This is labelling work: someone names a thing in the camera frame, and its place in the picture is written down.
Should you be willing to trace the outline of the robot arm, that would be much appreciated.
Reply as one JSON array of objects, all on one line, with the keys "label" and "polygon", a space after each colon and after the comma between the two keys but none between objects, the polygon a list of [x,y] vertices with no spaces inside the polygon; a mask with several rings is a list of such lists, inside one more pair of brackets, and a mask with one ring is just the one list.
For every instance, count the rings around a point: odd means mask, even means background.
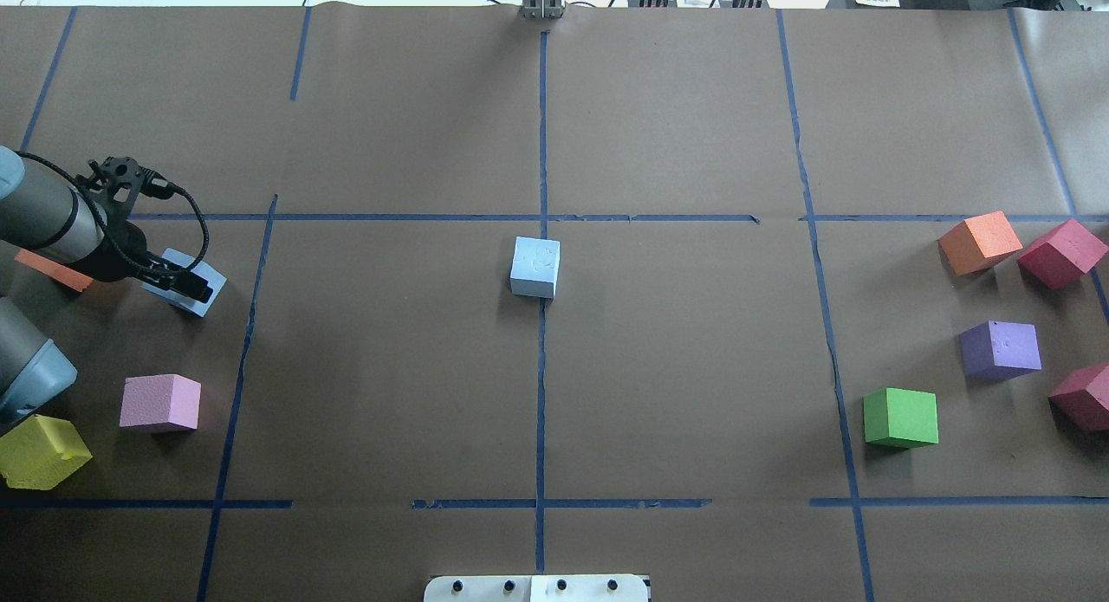
[{"label": "robot arm", "polygon": [[[172,305],[205,315],[225,285],[204,259],[206,216],[185,188],[134,159],[91,161],[91,175],[71,176],[30,152],[3,149],[1,239],[96,282],[136,279]],[[186,198],[202,246],[190,257],[157,256],[130,216],[141,196]],[[3,299],[3,427],[20,424],[75,382],[75,366],[12,302]]]}]

